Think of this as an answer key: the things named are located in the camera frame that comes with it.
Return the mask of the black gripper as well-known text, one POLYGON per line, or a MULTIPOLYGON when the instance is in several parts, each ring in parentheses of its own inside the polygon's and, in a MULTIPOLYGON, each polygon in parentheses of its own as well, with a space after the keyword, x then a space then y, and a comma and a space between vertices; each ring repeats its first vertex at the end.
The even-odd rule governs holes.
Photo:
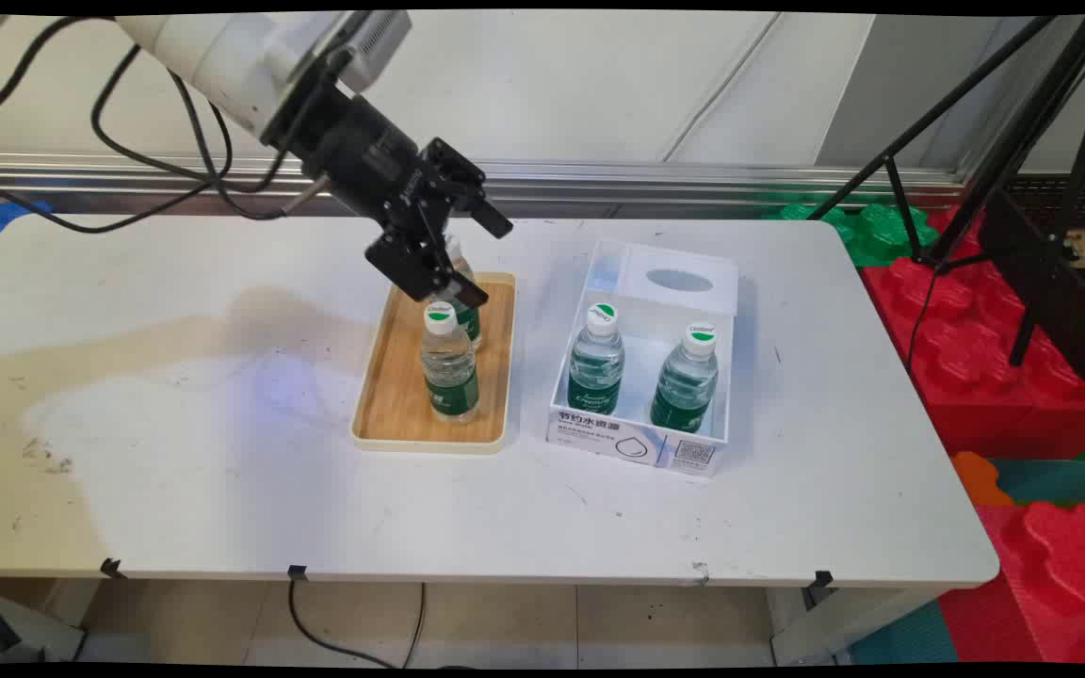
POLYGON ((507 236, 513 226, 488 202, 485 172, 442 138, 427 143, 422 159, 416 143, 362 95, 345 95, 326 68, 306 68, 288 86, 263 142, 299 159, 301 171, 312 180, 312 187, 263 218, 288 218, 327 190, 353 214, 373 218, 383 229, 441 236, 435 243, 413 244, 403 234, 384 234, 365 250, 366 261, 406 296, 459 300, 469 308, 487 303, 488 293, 475 276, 461 273, 447 252, 454 236, 445 228, 444 212, 419 197, 419 188, 427 186, 430 196, 444 199, 452 212, 464 212, 496 239, 507 236))

